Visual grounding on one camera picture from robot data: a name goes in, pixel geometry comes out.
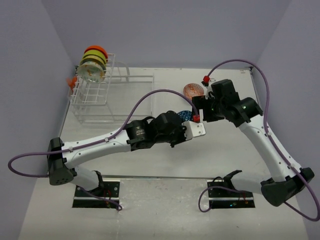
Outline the blue patterned bowl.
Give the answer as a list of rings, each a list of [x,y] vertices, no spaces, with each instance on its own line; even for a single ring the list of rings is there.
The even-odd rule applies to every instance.
[[[190,110],[179,111],[177,115],[179,116],[181,123],[193,121],[193,113]]]

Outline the red patterned bowl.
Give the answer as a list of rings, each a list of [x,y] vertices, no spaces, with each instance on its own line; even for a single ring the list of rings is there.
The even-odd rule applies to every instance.
[[[205,94],[204,89],[201,85],[197,83],[189,83],[183,88],[183,95],[188,99],[192,99],[193,97],[203,96]]]

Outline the white floral bowl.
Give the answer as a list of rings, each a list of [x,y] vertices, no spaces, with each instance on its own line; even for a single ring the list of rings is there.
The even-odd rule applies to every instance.
[[[81,64],[77,68],[76,74],[88,83],[101,83],[105,78],[103,68],[93,61]]]

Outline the yellow patterned bowl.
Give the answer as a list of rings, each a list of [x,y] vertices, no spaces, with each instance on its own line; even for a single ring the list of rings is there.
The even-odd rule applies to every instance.
[[[106,61],[103,58],[101,58],[99,56],[96,56],[96,55],[88,55],[88,56],[86,56],[85,58],[83,58],[81,60],[80,65],[82,65],[84,63],[87,63],[87,62],[95,62],[95,63],[97,63],[97,64],[99,64],[101,66],[104,66],[104,67],[107,64]]]

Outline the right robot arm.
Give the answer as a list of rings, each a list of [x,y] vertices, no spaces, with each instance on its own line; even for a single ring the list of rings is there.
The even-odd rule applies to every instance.
[[[233,123],[251,141],[270,172],[270,176],[249,175],[241,170],[229,173],[223,178],[227,196],[248,191],[263,195],[268,203],[278,207],[301,192],[304,182],[314,178],[314,172],[301,167],[264,123],[265,116],[258,103],[251,97],[240,99],[231,80],[212,83],[205,95],[192,97],[192,103],[203,111],[205,122]]]

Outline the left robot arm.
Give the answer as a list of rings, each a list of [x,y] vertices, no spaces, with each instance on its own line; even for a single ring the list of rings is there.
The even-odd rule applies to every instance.
[[[186,141],[186,130],[182,118],[170,110],[158,117],[133,120],[123,128],[78,142],[54,138],[48,148],[52,152],[47,157],[49,183],[52,186],[71,183],[97,197],[104,190],[102,175],[82,167],[83,163],[116,153],[150,149],[160,143],[174,147]]]

